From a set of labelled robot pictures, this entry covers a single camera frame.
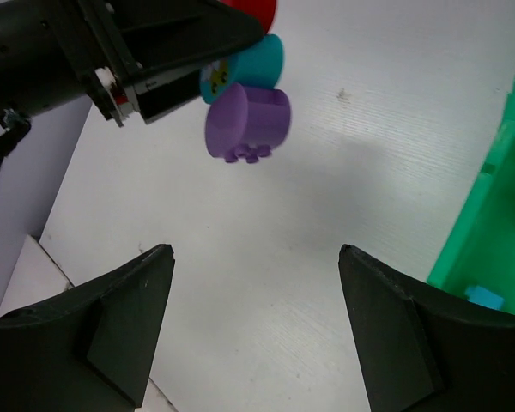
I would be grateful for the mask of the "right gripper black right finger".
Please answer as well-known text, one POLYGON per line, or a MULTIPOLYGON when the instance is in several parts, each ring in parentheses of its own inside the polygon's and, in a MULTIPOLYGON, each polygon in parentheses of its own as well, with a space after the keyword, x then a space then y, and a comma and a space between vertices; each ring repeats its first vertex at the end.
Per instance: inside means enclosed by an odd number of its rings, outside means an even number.
POLYGON ((342 291, 373 411, 515 411, 515 315, 462 300, 354 245, 342 291))

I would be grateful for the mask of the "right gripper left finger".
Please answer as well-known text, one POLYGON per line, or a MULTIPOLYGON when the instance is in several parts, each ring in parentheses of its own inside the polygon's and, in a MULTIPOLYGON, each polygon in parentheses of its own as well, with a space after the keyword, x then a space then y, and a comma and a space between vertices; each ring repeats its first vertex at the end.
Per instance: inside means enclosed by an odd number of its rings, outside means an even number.
POLYGON ((0 411, 142 406, 173 279, 170 245, 0 317, 0 411))

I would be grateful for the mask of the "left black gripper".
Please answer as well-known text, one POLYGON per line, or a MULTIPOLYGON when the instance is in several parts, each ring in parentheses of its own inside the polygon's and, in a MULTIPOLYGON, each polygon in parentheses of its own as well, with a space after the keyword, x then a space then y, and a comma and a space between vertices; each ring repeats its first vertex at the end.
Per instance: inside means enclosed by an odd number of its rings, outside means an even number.
POLYGON ((145 124, 199 94, 207 64, 256 44, 258 20, 219 1, 66 1, 70 61, 107 120, 145 124))

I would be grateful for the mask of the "small teal lego cube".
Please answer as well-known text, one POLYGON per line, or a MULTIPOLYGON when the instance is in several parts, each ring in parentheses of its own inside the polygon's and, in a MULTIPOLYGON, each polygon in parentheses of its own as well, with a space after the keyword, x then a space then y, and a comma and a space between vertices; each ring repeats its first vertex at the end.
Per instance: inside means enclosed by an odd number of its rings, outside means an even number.
POLYGON ((467 301, 493 310, 500 310, 505 299, 490 290, 480 286, 471 285, 465 290, 467 301))

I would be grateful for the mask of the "teal printed purple lego stack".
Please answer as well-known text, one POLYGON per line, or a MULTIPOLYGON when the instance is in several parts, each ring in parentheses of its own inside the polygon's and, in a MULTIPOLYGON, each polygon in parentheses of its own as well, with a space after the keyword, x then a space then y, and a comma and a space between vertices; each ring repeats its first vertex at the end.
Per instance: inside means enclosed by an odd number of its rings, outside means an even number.
POLYGON ((276 87, 283 65, 280 37, 267 34, 201 69, 200 93, 209 105, 204 139, 212 157, 253 164, 285 142, 292 110, 288 96, 276 87))

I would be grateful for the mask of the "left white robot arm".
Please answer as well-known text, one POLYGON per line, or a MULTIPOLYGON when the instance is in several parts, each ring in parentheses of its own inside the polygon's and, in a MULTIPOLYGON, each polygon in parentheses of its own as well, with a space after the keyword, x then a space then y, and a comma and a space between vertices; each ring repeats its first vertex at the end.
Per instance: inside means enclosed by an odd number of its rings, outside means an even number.
POLYGON ((218 1, 0 3, 0 123, 87 95, 104 118, 151 124, 200 93, 201 69, 260 41, 218 1))

